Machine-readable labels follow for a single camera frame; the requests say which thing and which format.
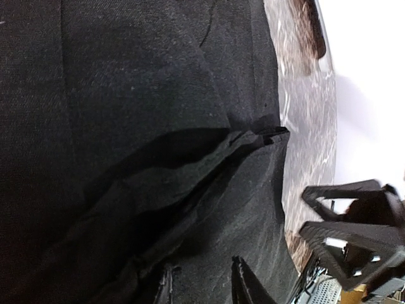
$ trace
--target gray marble countertop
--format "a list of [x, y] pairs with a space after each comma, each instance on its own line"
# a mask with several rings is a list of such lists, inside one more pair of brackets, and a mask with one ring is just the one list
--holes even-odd
[[310, 252], [297, 232], [305, 221], [318, 219], [301, 193], [308, 185], [333, 183], [337, 113], [330, 53], [325, 55], [327, 68], [320, 66], [309, 47], [306, 7], [297, 2], [265, 0], [265, 8], [278, 58], [280, 117], [291, 132], [282, 197], [286, 239], [300, 270]]

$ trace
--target brown object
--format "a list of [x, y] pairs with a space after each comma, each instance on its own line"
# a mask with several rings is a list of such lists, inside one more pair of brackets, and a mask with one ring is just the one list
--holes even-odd
[[366, 296], [366, 286], [364, 284], [355, 288], [353, 291], [342, 290], [340, 294], [340, 304], [359, 304], [364, 296]]

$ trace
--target black cloth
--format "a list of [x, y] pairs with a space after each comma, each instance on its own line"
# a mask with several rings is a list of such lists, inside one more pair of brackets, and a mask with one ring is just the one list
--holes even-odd
[[230, 303], [239, 255], [285, 303], [263, 2], [1, 6], [0, 302], [148, 303], [173, 265], [174, 304]]

